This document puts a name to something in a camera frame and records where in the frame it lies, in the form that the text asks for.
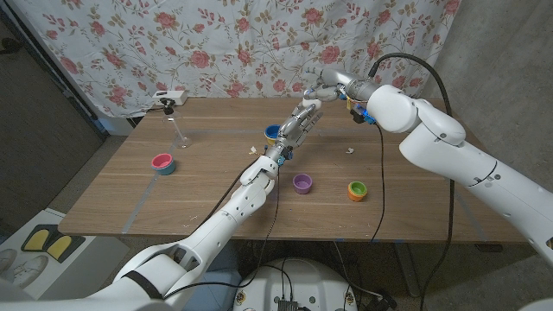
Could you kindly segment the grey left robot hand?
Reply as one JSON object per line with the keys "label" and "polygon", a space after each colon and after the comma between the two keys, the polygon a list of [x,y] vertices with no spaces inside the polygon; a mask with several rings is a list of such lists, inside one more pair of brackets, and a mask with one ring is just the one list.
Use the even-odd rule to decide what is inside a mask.
{"label": "grey left robot hand", "polygon": [[301,102],[281,124],[275,143],[268,148],[265,156],[274,162],[280,157],[289,159],[289,153],[299,148],[307,134],[322,117],[321,101],[314,99]]}

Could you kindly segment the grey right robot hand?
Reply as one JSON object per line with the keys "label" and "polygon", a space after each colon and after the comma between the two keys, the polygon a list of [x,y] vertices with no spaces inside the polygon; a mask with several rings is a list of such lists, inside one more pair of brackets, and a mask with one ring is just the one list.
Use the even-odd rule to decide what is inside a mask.
{"label": "grey right robot hand", "polygon": [[306,73],[315,75],[316,82],[304,92],[305,99],[330,102],[345,95],[354,100],[367,101],[380,87],[379,84],[344,70],[309,67]]}

